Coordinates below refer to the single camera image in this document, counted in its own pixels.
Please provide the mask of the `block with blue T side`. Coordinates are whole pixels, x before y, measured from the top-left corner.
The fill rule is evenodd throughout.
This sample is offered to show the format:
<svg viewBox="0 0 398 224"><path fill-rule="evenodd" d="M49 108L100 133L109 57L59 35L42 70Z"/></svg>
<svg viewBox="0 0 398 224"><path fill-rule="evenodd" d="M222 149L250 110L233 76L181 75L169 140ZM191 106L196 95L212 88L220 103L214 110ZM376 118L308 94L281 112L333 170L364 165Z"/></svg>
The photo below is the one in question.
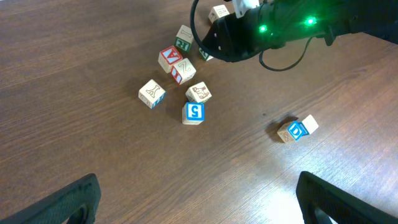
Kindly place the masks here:
<svg viewBox="0 0 398 224"><path fill-rule="evenodd" d="M304 136L310 135L314 133L318 128L319 125L316 122L315 118L310 114L303 120L299 122L299 125L303 128L304 130Z"/></svg>

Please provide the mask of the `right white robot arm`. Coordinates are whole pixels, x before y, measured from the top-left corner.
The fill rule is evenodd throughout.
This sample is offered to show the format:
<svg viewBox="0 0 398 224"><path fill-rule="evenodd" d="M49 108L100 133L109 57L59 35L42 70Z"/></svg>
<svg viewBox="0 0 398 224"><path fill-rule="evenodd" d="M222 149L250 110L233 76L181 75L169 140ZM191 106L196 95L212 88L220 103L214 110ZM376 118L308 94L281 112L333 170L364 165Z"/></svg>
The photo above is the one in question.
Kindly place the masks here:
<svg viewBox="0 0 398 224"><path fill-rule="evenodd" d="M331 45L340 35L374 32L395 22L397 0L272 1L241 18L217 19L201 43L214 58L239 62L287 42L317 37Z"/></svg>

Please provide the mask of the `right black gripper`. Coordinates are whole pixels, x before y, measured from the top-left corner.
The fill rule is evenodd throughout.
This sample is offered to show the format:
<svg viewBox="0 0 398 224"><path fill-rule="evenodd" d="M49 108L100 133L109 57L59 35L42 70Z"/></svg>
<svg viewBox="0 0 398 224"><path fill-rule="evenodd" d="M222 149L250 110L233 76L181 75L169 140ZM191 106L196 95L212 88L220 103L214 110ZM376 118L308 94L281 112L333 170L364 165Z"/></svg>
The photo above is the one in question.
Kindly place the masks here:
<svg viewBox="0 0 398 224"><path fill-rule="evenodd" d="M216 19L201 48L225 62L240 62L313 36L314 3L264 2L243 16L233 13Z"/></svg>

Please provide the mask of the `blue D block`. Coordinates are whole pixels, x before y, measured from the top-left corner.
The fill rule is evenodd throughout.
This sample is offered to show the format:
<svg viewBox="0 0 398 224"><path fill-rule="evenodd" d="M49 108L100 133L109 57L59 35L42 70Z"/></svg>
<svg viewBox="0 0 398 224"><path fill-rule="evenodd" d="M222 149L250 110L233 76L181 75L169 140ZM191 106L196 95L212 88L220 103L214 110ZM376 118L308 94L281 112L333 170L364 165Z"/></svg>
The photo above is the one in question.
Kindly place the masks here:
<svg viewBox="0 0 398 224"><path fill-rule="evenodd" d="M298 141L305 131L297 121L285 123L278 131L278 136L284 143Z"/></svg>

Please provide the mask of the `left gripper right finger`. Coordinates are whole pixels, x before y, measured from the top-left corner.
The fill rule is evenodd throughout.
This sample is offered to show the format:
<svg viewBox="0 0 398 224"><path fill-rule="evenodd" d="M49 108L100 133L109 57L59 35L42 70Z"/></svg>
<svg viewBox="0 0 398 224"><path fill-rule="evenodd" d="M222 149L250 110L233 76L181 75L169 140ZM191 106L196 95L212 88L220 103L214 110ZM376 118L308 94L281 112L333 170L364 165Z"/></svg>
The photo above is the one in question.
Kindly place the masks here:
<svg viewBox="0 0 398 224"><path fill-rule="evenodd" d="M348 194L310 172L300 173L296 196L305 224L397 224L397 218Z"/></svg>

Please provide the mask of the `block 5 with green side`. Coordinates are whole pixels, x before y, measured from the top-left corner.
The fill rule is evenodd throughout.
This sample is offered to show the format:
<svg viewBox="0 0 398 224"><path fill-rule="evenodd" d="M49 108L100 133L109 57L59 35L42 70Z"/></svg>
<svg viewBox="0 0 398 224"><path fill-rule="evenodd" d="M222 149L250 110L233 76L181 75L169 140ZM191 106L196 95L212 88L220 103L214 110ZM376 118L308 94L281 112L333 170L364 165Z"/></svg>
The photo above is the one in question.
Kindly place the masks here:
<svg viewBox="0 0 398 224"><path fill-rule="evenodd" d="M206 62L213 58L210 54L208 54L205 51L203 51L202 48L199 48L199 53L202 56L203 60L206 61Z"/></svg>

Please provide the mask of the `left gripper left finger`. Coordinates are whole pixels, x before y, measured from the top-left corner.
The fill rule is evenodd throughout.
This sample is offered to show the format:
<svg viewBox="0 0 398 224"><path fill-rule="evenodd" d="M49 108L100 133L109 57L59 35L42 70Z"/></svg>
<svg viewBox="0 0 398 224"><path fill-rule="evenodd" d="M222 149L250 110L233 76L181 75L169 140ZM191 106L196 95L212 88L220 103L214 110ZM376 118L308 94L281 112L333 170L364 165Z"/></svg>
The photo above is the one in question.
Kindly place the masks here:
<svg viewBox="0 0 398 224"><path fill-rule="evenodd" d="M87 174L29 207L1 220L1 223L76 223L95 222L101 199L95 174Z"/></svg>

